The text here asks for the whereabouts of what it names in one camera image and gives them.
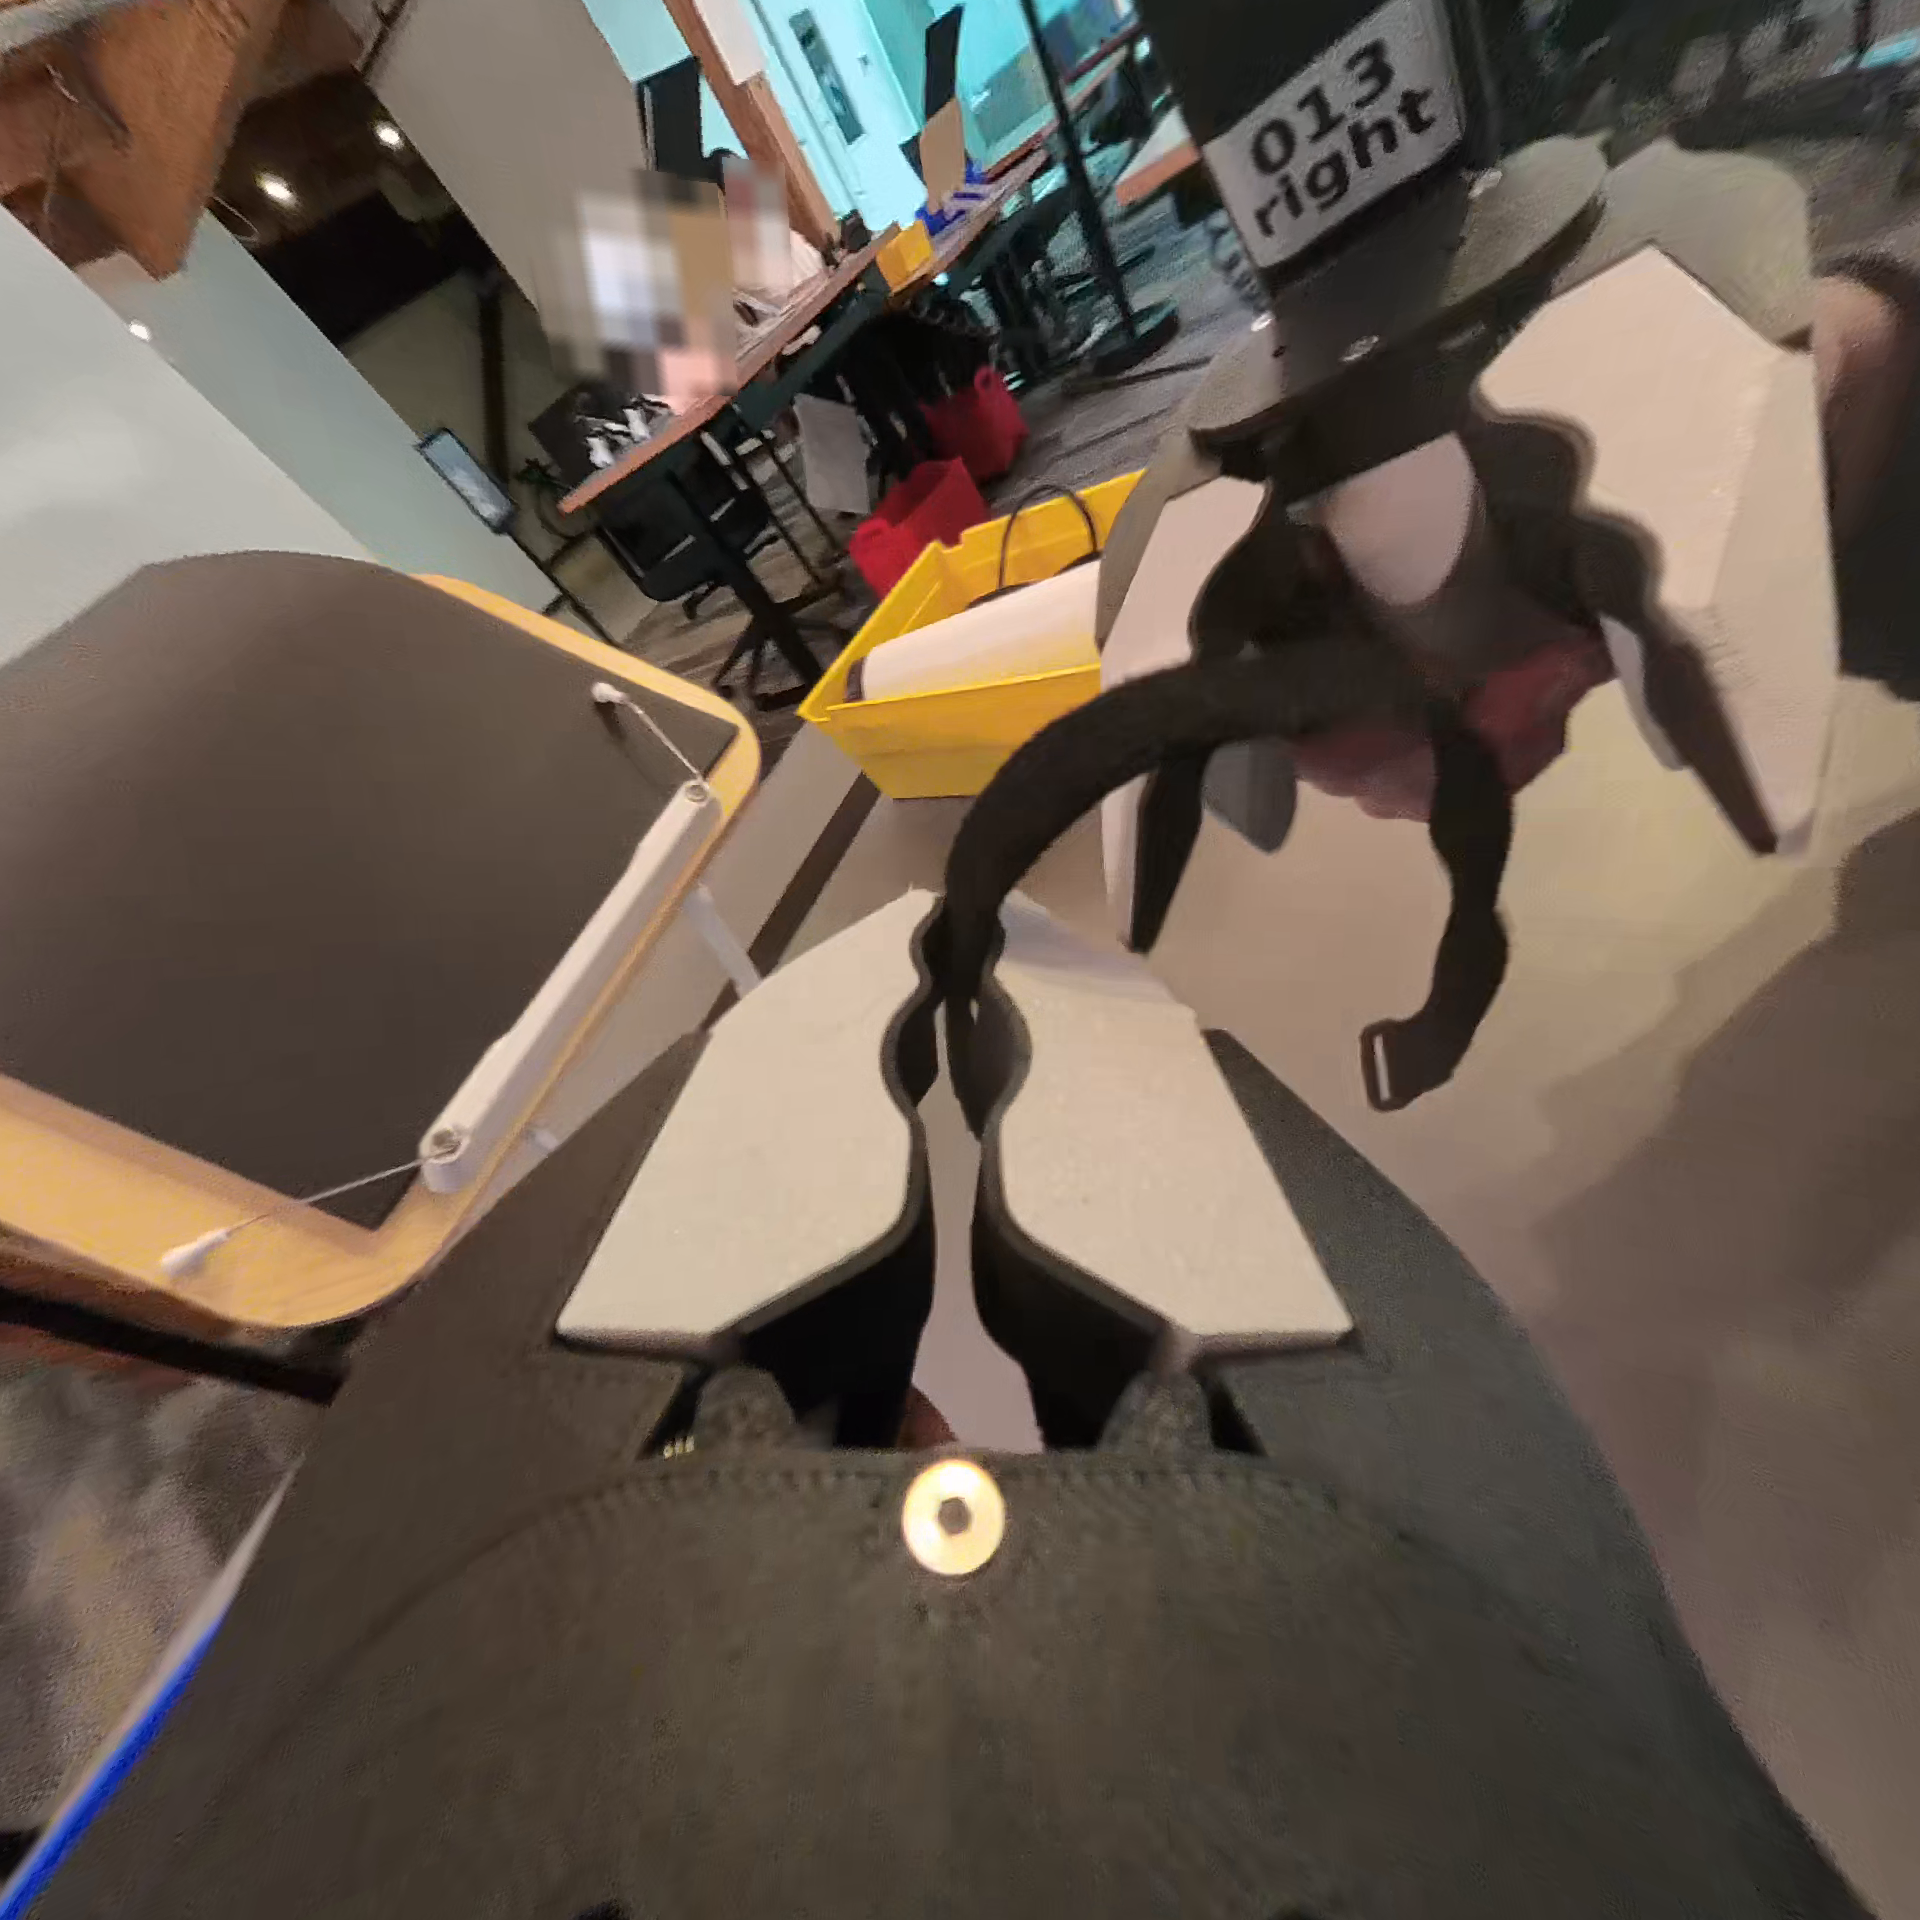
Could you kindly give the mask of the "yellow bin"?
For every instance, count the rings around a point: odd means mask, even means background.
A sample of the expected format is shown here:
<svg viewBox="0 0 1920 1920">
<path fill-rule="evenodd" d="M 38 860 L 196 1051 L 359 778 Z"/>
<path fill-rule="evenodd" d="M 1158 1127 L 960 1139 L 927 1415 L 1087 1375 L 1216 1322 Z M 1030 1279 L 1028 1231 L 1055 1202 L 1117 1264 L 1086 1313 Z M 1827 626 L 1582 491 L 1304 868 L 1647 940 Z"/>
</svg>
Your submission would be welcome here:
<svg viewBox="0 0 1920 1920">
<path fill-rule="evenodd" d="M 1091 565 L 1144 472 L 1031 494 L 954 545 L 930 545 L 877 602 L 804 696 L 799 721 L 846 755 L 889 800 L 976 797 L 1006 760 L 1055 719 L 1097 695 L 1100 668 L 850 703 L 851 665 L 875 644 L 962 613 L 981 598 Z"/>
</svg>

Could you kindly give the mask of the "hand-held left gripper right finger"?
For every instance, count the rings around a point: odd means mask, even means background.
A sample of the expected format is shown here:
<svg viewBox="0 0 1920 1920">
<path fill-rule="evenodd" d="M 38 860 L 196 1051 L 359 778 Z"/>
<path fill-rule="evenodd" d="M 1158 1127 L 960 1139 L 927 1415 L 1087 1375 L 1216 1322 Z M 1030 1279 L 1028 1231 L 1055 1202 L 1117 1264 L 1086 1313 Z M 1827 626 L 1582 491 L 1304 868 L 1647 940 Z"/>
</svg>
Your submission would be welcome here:
<svg viewBox="0 0 1920 1920">
<path fill-rule="evenodd" d="M 1013 1044 L 977 1168 L 995 1253 L 1080 1285 L 1181 1359 L 1351 1333 L 1198 1016 L 1154 973 L 1004 954 L 992 989 Z"/>
</svg>

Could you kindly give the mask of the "white roll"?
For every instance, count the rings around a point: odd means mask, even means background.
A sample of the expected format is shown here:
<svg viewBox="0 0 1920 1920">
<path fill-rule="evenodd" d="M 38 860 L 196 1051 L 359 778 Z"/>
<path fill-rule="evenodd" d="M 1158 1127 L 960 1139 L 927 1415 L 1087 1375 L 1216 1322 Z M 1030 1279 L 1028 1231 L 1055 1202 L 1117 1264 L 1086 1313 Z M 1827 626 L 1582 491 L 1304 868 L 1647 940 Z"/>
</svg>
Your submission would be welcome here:
<svg viewBox="0 0 1920 1920">
<path fill-rule="evenodd" d="M 947 695 L 1093 667 L 1097 571 L 1081 565 L 981 600 L 869 649 L 848 671 L 846 701 Z"/>
</svg>

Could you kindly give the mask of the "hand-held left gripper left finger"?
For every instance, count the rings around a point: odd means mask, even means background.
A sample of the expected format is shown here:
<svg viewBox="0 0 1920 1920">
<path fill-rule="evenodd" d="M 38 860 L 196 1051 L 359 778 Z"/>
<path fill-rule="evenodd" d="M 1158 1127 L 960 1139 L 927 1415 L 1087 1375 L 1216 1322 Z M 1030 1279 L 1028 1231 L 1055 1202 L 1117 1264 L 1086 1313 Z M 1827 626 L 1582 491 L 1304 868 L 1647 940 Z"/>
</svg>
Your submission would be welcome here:
<svg viewBox="0 0 1920 1920">
<path fill-rule="evenodd" d="M 904 1235 L 940 1058 L 932 895 L 769 973 L 709 1031 L 556 1320 L 576 1347 L 715 1353 Z"/>
</svg>

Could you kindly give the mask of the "large blue bin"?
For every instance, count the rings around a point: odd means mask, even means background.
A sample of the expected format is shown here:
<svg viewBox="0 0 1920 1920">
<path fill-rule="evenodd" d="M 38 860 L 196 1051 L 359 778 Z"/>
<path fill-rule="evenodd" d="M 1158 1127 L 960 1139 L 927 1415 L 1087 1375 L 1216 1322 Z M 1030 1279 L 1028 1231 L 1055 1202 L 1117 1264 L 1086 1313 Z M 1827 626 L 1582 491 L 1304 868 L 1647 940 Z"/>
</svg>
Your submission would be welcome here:
<svg viewBox="0 0 1920 1920">
<path fill-rule="evenodd" d="M 220 1637 L 234 1595 L 235 1586 L 231 1584 L 214 1588 L 167 1645 L 161 1660 L 136 1694 L 132 1709 L 82 1769 L 78 1782 L 3 1884 L 3 1918 L 29 1914 L 46 1884 L 63 1867 L 117 1790 L 124 1789 L 132 1769 L 149 1752 L 190 1681 L 202 1668 L 210 1645 Z"/>
</svg>

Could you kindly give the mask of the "small dark sign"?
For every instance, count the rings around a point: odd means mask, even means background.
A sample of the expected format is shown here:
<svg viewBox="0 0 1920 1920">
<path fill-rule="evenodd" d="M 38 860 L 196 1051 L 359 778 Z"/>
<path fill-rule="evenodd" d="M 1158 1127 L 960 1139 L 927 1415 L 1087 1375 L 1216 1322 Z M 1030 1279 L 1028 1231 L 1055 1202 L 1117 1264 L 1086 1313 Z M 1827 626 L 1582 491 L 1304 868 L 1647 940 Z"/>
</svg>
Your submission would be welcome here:
<svg viewBox="0 0 1920 1920">
<path fill-rule="evenodd" d="M 481 463 L 458 433 L 437 427 L 416 440 L 416 450 L 443 487 L 461 501 L 468 514 L 493 538 L 519 545 L 517 505 L 509 487 Z"/>
</svg>

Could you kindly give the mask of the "red bin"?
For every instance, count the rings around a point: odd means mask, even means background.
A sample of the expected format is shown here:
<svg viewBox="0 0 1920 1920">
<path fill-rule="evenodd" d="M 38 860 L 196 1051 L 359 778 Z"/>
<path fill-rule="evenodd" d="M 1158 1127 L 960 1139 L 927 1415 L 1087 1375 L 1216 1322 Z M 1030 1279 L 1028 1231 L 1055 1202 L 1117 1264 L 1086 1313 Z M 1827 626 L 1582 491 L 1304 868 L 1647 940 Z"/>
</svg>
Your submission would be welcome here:
<svg viewBox="0 0 1920 1920">
<path fill-rule="evenodd" d="M 937 454 L 962 465 L 977 487 L 1006 478 L 1030 439 L 1017 399 L 994 364 L 981 364 L 969 381 L 921 401 L 919 414 Z"/>
<path fill-rule="evenodd" d="M 988 502 L 962 458 L 926 461 L 883 492 L 846 547 L 860 578 L 882 600 L 924 548 L 954 547 L 988 518 Z"/>
</svg>

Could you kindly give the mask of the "black board with wooden rim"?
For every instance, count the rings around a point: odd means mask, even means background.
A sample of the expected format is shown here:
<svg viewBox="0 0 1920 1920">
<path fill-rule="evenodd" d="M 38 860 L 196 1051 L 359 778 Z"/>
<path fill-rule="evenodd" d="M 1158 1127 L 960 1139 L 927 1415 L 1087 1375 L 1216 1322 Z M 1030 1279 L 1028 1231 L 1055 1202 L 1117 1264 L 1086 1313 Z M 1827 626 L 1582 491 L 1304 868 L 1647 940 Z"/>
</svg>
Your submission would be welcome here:
<svg viewBox="0 0 1920 1920">
<path fill-rule="evenodd" d="M 102 595 L 3 668 L 3 1299 L 384 1307 L 556 1151 L 760 773 L 723 695 L 463 583 Z"/>
</svg>

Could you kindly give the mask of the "dark wooden desk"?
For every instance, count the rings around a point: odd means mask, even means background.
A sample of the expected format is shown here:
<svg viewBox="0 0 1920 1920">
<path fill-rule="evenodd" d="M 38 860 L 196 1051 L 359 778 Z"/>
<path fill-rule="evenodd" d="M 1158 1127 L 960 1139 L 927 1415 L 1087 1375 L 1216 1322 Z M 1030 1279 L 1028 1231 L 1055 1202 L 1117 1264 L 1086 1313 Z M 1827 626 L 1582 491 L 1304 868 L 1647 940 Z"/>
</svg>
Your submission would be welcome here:
<svg viewBox="0 0 1920 1920">
<path fill-rule="evenodd" d="M 714 518 L 698 505 L 688 477 L 700 461 L 707 461 L 730 494 L 742 494 L 766 508 L 753 470 L 731 461 L 725 437 L 742 434 L 763 443 L 794 397 L 799 397 L 813 377 L 835 371 L 879 320 L 921 320 L 924 305 L 940 290 L 944 276 L 1006 213 L 1013 196 L 1039 177 L 1041 163 L 1043 154 L 1030 154 L 994 180 L 979 205 L 930 242 L 926 255 L 914 258 L 897 281 L 892 281 L 883 266 L 889 244 L 871 242 L 799 284 L 791 302 L 750 337 L 714 395 L 696 397 L 682 408 L 659 414 L 642 439 L 625 440 L 610 463 L 587 468 L 576 487 L 558 497 L 556 511 L 572 521 L 587 521 L 636 584 L 642 584 L 645 571 L 623 531 L 637 526 L 644 513 L 652 513 L 674 534 L 678 548 L 696 553 L 714 572 L 715 586 L 742 598 L 750 614 L 746 647 L 771 647 L 802 684 L 812 684 L 818 668 L 804 653 L 802 636 L 808 598 L 780 602 L 762 588 L 750 567 L 750 547 L 714 529 Z"/>
</svg>

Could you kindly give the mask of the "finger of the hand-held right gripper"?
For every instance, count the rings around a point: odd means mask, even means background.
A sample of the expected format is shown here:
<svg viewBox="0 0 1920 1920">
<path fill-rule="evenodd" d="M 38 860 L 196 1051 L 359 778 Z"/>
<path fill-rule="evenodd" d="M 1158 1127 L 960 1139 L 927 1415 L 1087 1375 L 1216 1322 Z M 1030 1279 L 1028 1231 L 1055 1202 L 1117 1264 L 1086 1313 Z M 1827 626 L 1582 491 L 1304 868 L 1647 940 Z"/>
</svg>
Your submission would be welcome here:
<svg viewBox="0 0 1920 1920">
<path fill-rule="evenodd" d="M 1250 654 L 1271 600 L 1284 600 L 1281 536 L 1261 531 L 1267 489 L 1209 478 L 1167 499 L 1139 482 L 1113 529 L 1100 592 L 1115 600 L 1100 649 L 1100 683 L 1111 691 L 1198 660 L 1192 617 L 1212 577 L 1246 538 L 1248 562 L 1228 567 L 1230 649 Z M 1233 831 L 1255 853 L 1278 853 L 1294 824 L 1299 777 L 1271 738 L 1230 742 L 1206 758 L 1164 760 L 1101 799 L 1100 838 L 1115 935 L 1128 948 L 1158 945 L 1204 819 Z"/>
<path fill-rule="evenodd" d="M 1752 853 L 1799 853 L 1842 681 L 1812 353 L 1643 251 L 1516 333 L 1480 422 L 1566 461 L 1543 513 L 1646 747 Z"/>
</svg>

